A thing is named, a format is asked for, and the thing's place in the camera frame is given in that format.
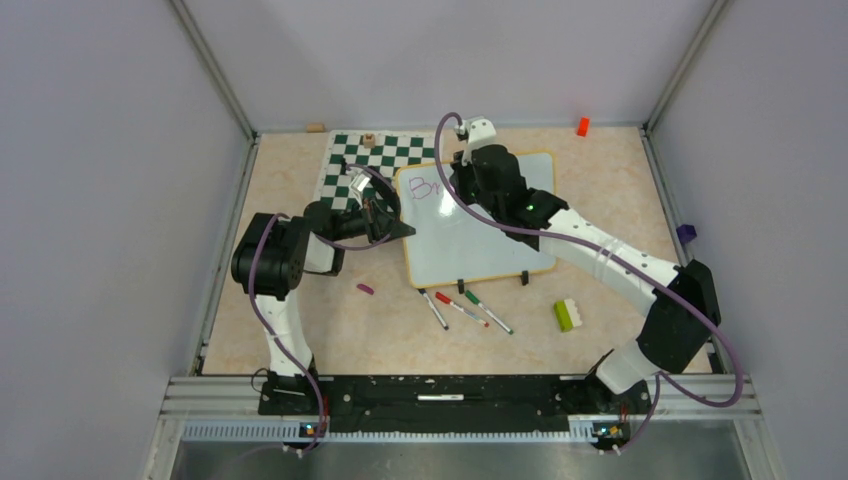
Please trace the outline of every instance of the purple handwriting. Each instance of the purple handwriting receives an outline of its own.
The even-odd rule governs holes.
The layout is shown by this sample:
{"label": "purple handwriting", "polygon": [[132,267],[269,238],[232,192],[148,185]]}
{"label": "purple handwriting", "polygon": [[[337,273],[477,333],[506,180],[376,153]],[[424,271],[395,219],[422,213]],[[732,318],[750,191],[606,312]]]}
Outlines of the purple handwriting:
{"label": "purple handwriting", "polygon": [[412,192],[412,198],[415,200],[427,198],[433,192],[439,195],[441,188],[442,184],[439,182],[429,183],[422,177],[412,177],[409,179],[409,191]]}

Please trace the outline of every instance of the marker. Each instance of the marker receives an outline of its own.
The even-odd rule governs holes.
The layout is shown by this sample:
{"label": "marker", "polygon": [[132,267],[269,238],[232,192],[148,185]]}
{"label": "marker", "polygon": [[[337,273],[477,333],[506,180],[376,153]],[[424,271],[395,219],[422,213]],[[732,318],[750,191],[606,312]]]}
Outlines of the marker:
{"label": "marker", "polygon": [[503,328],[503,329],[504,329],[504,331],[505,331],[506,333],[508,333],[508,334],[510,334],[510,335],[512,335],[513,333],[515,333],[515,332],[514,332],[511,328],[509,328],[508,326],[506,326],[506,324],[505,324],[505,323],[503,323],[503,320],[501,320],[500,318],[498,318],[498,316],[497,316],[497,315],[495,315],[495,314],[494,314],[494,312],[492,312],[491,310],[489,310],[489,307],[487,307],[487,306],[483,305],[483,302],[481,302],[481,301],[480,301],[477,297],[475,297],[475,296],[474,296],[474,294],[473,294],[473,293],[471,293],[471,290],[466,290],[466,291],[465,291],[465,296],[466,296],[466,297],[468,297],[468,299],[469,299],[469,300],[471,300],[472,302],[474,302],[474,305],[477,305],[478,307],[480,307],[480,309],[481,309],[481,310],[483,310],[484,312],[486,312],[486,315],[488,315],[488,316],[492,317],[492,320],[494,320],[494,321],[495,321],[498,325],[500,325],[500,326],[501,326],[501,328]]}
{"label": "marker", "polygon": [[457,304],[456,304],[456,302],[454,302],[454,301],[453,301],[453,300],[451,300],[450,298],[448,298],[448,297],[446,297],[445,295],[443,295],[443,294],[442,294],[442,292],[436,292],[436,298],[438,298],[439,300],[441,300],[443,303],[447,303],[447,304],[448,304],[448,305],[450,305],[451,307],[453,307],[453,308],[455,308],[455,309],[459,310],[460,312],[462,312],[462,313],[464,313],[464,314],[468,315],[469,317],[473,318],[473,319],[474,319],[474,321],[475,321],[475,322],[477,322],[477,323],[479,323],[480,325],[483,325],[484,327],[488,327],[488,326],[489,326],[489,322],[487,322],[487,321],[483,320],[482,318],[478,317],[477,315],[474,315],[474,314],[473,314],[473,313],[471,313],[471,311],[470,311],[470,310],[468,310],[467,308],[462,307],[462,306],[460,306],[460,305],[457,305]]}
{"label": "marker", "polygon": [[450,327],[448,327],[448,322],[446,322],[445,319],[442,317],[442,314],[439,313],[439,310],[436,308],[436,305],[434,305],[433,301],[430,300],[430,296],[427,295],[427,291],[424,290],[423,288],[419,288],[418,293],[420,293],[421,296],[424,297],[424,300],[427,300],[427,303],[430,305],[430,310],[432,310],[433,313],[436,314],[436,318],[439,319],[439,323],[442,324],[442,328],[444,328],[445,330],[450,328]]}

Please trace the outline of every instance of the white wall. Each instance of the white wall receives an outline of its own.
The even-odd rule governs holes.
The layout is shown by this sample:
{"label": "white wall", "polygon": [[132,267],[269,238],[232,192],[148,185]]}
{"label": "white wall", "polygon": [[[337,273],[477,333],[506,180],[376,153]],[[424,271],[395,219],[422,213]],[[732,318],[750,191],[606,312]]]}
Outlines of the white wall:
{"label": "white wall", "polygon": [[735,2],[658,132],[789,478],[848,470],[848,4]]}
{"label": "white wall", "polygon": [[0,3],[0,478],[140,476],[244,152],[166,2]]}
{"label": "white wall", "polygon": [[647,119],[712,0],[187,0],[259,130]]}

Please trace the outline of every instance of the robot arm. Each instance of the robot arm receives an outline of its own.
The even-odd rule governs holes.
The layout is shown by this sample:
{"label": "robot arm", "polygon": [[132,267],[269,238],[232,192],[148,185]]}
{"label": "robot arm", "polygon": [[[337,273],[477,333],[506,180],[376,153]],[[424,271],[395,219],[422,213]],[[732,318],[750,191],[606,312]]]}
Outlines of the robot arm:
{"label": "robot arm", "polygon": [[561,198],[528,187],[515,155],[497,144],[489,120],[478,117],[464,121],[455,132],[467,143],[463,151],[454,154],[450,182],[464,203],[480,204],[496,222],[509,227],[558,233],[600,246],[597,251],[532,232],[504,230],[516,241],[582,268],[645,315],[639,336],[604,356],[590,376],[620,394],[658,371],[682,372],[709,338],[709,331],[682,306],[611,257],[641,268],[642,273],[686,299],[718,325],[720,316],[709,269],[697,261],[680,267],[651,257],[595,227]]}
{"label": "robot arm", "polygon": [[[312,351],[303,336],[298,307],[297,286],[304,273],[335,276],[341,271],[345,251],[336,240],[365,235],[371,243],[387,238],[394,240],[415,233],[415,229],[399,220],[400,201],[388,181],[371,182],[364,172],[357,174],[351,189],[358,205],[344,212],[334,212],[321,202],[313,202],[303,216],[280,219],[271,229],[259,257],[254,279],[256,305],[273,329],[266,331],[270,346],[269,370],[292,380],[297,390],[297,376],[302,370],[277,348],[279,340],[301,365],[314,369]],[[364,195],[371,183],[391,209],[391,213]],[[262,233],[273,215],[258,213],[251,219],[238,244],[231,263],[233,279],[248,293],[248,277]],[[318,238],[321,235],[330,242]]]}

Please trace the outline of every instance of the aluminum frame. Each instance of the aluminum frame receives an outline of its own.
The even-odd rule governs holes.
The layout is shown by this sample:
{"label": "aluminum frame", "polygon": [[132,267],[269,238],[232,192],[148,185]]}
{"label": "aluminum frame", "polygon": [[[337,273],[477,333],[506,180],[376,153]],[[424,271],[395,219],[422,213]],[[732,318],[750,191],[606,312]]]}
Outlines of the aluminum frame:
{"label": "aluminum frame", "polygon": [[[657,105],[651,112],[646,123],[640,128],[640,136],[642,138],[645,153],[648,157],[648,162],[651,168],[651,173],[657,187],[657,192],[660,197],[660,202],[666,215],[669,225],[670,234],[675,244],[675,251],[681,261],[691,260],[692,254],[681,245],[677,239],[675,227],[681,223],[679,210],[674,200],[673,193],[667,185],[666,175],[663,169],[663,164],[657,149],[655,148],[652,133],[656,126],[662,121],[664,113],[668,105],[673,101],[676,92],[680,85],[685,80],[687,73],[691,70],[692,65],[697,62],[698,55],[702,50],[705,42],[708,40],[714,28],[724,12],[726,11],[731,0],[715,0],[710,7],[704,21],[696,32],[692,42],[687,48],[683,58],[681,59],[674,74],[669,79],[668,84],[663,89]],[[252,140],[252,145],[245,157],[244,168],[242,169],[242,177],[239,180],[237,193],[232,202],[230,210],[230,218],[227,224],[224,240],[221,242],[221,247],[218,255],[218,263],[216,272],[224,273],[227,271],[229,260],[229,252],[232,250],[236,229],[239,219],[241,218],[241,210],[247,196],[247,187],[250,182],[250,176],[253,171],[253,166],[256,160],[259,147],[258,133],[251,126],[251,123],[241,107],[238,98],[236,97],[232,87],[227,81],[226,76],[215,59],[212,50],[206,43],[200,28],[194,20],[188,7],[183,0],[168,0],[175,16],[179,20],[180,27],[185,32],[189,43],[197,53],[198,61],[202,64],[211,82],[219,93],[221,100],[227,106],[230,114],[238,123],[242,133]],[[216,275],[215,279],[210,282],[207,288],[205,298],[205,308],[203,310],[203,321],[199,341],[196,347],[193,361],[189,368],[191,374],[195,374],[202,367],[202,358],[205,355],[205,348],[212,330],[215,313],[217,312],[217,304],[220,299],[221,289],[223,287],[223,279],[226,274]],[[719,348],[719,355],[723,360],[724,365],[729,365],[727,362],[726,353]],[[579,376],[562,376],[563,380],[579,378]],[[709,395],[714,398],[725,398],[729,396],[733,388],[732,375],[676,375],[676,380],[684,386],[694,389],[704,395]],[[210,432],[214,430],[198,430],[192,427],[200,425],[202,422],[207,422],[207,426],[211,425],[208,422],[227,422],[228,425],[241,424],[250,426],[259,424],[286,425],[287,422],[299,422],[301,420],[317,420],[315,417],[261,417],[257,414],[256,409],[259,403],[259,393],[251,388],[250,376],[222,376],[222,377],[174,377],[168,386],[165,398],[162,404],[162,410],[159,415],[154,439],[151,445],[148,462],[144,470],[144,477],[148,480],[166,480],[171,478],[174,463],[177,461],[177,451],[184,432],[187,429],[194,432],[193,440],[198,440],[197,432]],[[652,421],[706,421],[706,420],[732,420],[739,437],[739,442],[743,450],[744,458],[747,463],[749,473],[752,480],[761,479],[783,479],[785,473],[777,455],[777,450],[772,443],[767,427],[762,417],[762,412],[759,407],[759,402],[756,398],[756,393],[750,383],[750,379],[746,377],[745,393],[743,399],[733,407],[727,409],[712,409],[705,407],[697,402],[694,402],[669,385],[664,385],[663,393],[660,397],[658,412]],[[644,416],[633,415],[634,419],[644,418]],[[604,415],[581,415],[569,417],[570,421],[575,423],[592,422],[592,421],[609,421],[615,420]],[[216,435],[218,440],[222,438],[241,438],[255,441],[254,437],[227,437],[227,435]],[[408,441],[408,437],[404,437],[403,441]],[[501,439],[490,439],[492,441],[515,441],[515,438],[505,436]],[[567,441],[567,436],[551,436],[550,438],[536,438],[536,441]],[[350,437],[346,441],[357,442],[385,442],[385,436],[364,435],[362,437]]]}

